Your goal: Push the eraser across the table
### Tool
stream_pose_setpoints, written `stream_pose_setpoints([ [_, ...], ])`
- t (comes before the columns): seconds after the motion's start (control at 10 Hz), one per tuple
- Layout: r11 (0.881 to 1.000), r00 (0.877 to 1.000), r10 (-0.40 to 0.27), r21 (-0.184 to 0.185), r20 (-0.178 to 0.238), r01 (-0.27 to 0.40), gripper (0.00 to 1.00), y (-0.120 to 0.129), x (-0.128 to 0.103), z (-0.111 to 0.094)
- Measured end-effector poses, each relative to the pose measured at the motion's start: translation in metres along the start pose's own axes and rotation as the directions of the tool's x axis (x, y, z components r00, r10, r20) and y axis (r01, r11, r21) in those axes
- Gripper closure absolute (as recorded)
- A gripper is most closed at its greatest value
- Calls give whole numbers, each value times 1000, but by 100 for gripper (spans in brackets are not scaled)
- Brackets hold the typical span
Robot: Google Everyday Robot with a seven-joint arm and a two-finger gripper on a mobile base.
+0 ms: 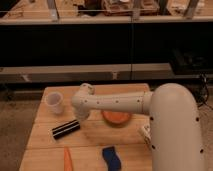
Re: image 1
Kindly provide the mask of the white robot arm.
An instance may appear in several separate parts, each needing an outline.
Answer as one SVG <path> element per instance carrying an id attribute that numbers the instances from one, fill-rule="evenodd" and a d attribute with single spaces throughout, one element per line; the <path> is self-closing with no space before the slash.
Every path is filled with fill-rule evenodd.
<path id="1" fill-rule="evenodd" d="M 92 110 L 144 114 L 149 117 L 152 171 L 206 171 L 198 107 L 184 86 L 166 83 L 153 91 L 97 95 L 84 83 L 71 97 L 78 121 Z"/>

